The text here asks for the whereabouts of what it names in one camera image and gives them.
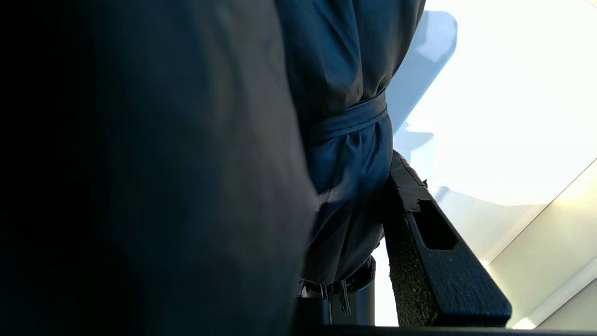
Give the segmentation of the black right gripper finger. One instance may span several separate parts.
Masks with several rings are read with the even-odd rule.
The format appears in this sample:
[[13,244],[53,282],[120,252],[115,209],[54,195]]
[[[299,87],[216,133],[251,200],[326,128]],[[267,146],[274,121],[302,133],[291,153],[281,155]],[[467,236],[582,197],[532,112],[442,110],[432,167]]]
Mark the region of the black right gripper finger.
[[397,151],[382,225],[400,327],[505,327],[509,300]]

